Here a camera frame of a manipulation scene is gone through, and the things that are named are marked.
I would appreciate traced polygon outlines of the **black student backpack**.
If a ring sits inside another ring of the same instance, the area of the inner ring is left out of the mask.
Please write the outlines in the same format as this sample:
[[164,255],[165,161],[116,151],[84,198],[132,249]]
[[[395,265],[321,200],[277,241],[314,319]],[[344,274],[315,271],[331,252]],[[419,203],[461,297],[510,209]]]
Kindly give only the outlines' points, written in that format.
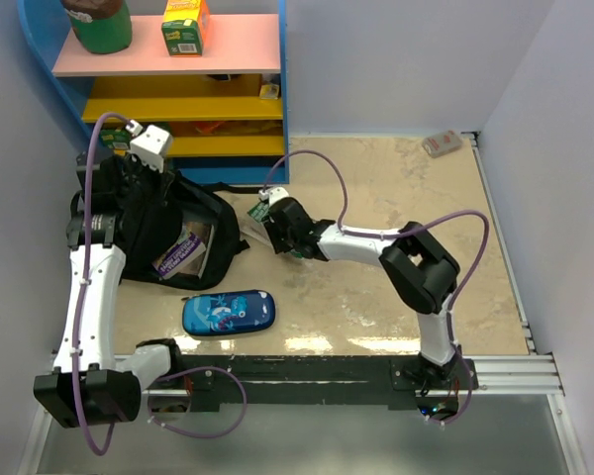
[[[99,155],[92,174],[92,242],[115,245],[126,255],[122,277],[182,290],[202,291],[225,278],[235,256],[248,249],[235,209],[219,192],[255,196],[257,187],[223,182],[195,183],[180,172],[165,171],[164,198],[121,196],[121,156]],[[201,277],[177,274],[160,279],[152,263],[178,240],[187,222],[211,224],[214,238]]]

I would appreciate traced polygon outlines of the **green Treehouse book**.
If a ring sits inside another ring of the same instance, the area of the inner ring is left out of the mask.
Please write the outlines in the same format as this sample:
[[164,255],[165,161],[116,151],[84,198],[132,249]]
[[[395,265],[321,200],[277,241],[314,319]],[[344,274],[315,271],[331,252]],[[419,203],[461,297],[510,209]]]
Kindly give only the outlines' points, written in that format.
[[269,206],[267,202],[258,201],[247,211],[247,215],[254,223],[263,225],[263,222],[268,214],[268,209]]

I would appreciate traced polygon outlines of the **A Tale of Two Cities book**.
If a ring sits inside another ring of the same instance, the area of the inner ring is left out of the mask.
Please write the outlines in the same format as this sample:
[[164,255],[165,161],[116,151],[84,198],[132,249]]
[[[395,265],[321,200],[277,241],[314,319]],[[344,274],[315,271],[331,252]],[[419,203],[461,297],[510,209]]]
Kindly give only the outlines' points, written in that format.
[[201,277],[206,267],[206,261],[209,255],[213,238],[214,227],[211,224],[199,222],[187,222],[188,231],[200,238],[204,244],[204,250],[198,254],[193,260],[182,267],[181,273],[185,275],[192,275]]

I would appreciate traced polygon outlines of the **purple 52-Storey Treehouse book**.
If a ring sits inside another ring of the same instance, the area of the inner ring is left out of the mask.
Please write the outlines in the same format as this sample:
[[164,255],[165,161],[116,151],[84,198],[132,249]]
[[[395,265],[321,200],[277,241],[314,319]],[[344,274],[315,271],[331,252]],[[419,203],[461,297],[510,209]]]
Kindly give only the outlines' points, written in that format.
[[203,250],[204,244],[200,238],[183,231],[174,245],[152,263],[152,267],[160,279],[168,280],[182,274],[182,267]]

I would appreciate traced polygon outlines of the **blue dinosaur pencil case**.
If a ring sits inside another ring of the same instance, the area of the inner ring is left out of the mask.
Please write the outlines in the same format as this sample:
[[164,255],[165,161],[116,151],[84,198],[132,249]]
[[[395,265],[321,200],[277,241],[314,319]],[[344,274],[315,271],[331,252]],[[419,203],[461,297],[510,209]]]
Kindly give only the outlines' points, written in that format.
[[275,301],[262,290],[201,294],[188,298],[182,309],[183,329],[201,337],[264,331],[275,318]]

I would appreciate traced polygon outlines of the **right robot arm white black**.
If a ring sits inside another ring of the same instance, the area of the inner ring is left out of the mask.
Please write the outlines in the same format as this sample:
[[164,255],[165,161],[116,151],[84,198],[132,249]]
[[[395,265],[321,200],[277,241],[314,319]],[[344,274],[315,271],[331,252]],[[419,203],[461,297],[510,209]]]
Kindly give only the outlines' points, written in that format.
[[460,267],[422,226],[408,223],[388,234],[342,229],[332,220],[313,220],[293,197],[260,201],[268,206],[262,224],[277,253],[307,259],[351,261],[386,273],[402,302],[416,312],[421,336],[417,360],[401,370],[418,385],[444,388],[456,376],[458,343],[448,310]]

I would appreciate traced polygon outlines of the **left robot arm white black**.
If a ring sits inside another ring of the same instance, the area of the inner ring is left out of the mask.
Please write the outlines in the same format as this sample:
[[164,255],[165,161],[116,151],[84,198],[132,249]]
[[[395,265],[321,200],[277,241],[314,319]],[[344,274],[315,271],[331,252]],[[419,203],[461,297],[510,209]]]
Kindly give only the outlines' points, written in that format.
[[145,340],[122,362],[114,351],[122,278],[151,277],[180,235],[182,213],[165,197],[173,177],[134,155],[97,160],[90,176],[73,196],[66,231],[71,287],[62,342],[51,373],[33,388],[64,428],[131,422],[143,390],[154,381],[174,388],[185,376],[171,338]]

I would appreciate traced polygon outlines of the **green brown bag on shelf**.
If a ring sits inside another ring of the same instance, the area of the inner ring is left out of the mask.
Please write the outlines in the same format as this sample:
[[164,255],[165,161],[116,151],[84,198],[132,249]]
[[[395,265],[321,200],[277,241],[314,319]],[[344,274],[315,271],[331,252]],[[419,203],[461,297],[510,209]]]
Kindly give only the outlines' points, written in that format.
[[124,0],[63,0],[71,28],[91,53],[110,54],[130,46],[133,27],[128,4]]

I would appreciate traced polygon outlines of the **green small box left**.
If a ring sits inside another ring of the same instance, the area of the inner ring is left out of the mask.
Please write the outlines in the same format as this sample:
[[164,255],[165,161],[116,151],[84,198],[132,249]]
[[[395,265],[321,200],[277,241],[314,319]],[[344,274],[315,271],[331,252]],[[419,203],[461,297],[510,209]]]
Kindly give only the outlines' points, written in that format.
[[99,139],[102,145],[112,150],[129,150],[132,139],[130,133],[123,127],[103,128]]

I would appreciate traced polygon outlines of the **orange snack packet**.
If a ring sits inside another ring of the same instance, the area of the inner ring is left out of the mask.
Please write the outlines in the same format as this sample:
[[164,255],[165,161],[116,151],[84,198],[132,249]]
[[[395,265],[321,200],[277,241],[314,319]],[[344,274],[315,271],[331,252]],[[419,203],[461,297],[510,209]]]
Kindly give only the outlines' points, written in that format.
[[195,132],[202,136],[215,135],[224,125],[225,121],[194,121]]

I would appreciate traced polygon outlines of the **blue shelf unit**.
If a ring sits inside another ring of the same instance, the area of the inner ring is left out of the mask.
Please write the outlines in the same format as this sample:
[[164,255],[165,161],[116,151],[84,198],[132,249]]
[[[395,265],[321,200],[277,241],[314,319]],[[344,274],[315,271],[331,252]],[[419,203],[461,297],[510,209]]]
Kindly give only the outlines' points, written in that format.
[[[86,51],[57,1],[22,1],[25,38],[84,141],[106,112],[162,124],[174,142],[168,161],[205,184],[290,180],[287,7],[282,1],[218,1],[201,56],[170,56],[160,30],[160,1],[134,4],[133,41],[113,54]],[[260,86],[281,86],[277,100]],[[225,121],[215,134],[194,121]]]

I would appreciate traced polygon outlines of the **small yellow white box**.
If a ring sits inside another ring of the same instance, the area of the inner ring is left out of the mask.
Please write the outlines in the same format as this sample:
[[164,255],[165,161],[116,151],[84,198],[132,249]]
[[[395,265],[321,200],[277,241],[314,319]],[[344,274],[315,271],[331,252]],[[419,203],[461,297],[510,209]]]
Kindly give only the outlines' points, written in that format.
[[264,83],[260,86],[258,97],[262,100],[277,100],[281,97],[281,86],[274,83]]

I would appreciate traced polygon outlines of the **yellow green box on shelf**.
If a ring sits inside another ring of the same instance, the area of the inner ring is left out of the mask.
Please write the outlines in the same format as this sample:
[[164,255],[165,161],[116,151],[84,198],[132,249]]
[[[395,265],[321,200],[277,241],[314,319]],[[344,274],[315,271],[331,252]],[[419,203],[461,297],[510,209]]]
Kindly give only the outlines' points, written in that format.
[[205,0],[168,0],[161,31],[170,56],[201,56],[207,40],[210,10]]

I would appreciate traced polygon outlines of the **grey red packet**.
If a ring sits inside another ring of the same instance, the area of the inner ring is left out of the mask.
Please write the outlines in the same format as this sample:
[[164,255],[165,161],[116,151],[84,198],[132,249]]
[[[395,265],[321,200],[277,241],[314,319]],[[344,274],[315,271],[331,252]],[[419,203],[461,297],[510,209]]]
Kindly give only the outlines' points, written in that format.
[[422,140],[422,148],[431,158],[438,158],[452,153],[462,146],[463,139],[454,130],[437,133]]

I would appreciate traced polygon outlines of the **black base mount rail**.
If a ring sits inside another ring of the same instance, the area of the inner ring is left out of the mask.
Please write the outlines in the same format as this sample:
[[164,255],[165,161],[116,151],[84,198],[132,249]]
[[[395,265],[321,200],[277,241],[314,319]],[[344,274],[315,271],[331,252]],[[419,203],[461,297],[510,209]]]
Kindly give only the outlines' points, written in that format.
[[178,397],[193,412],[216,412],[226,404],[372,405],[414,411],[456,389],[479,387],[475,363],[456,363],[449,375],[423,368],[416,355],[243,356],[182,355],[174,371],[187,377],[152,384],[156,398]]

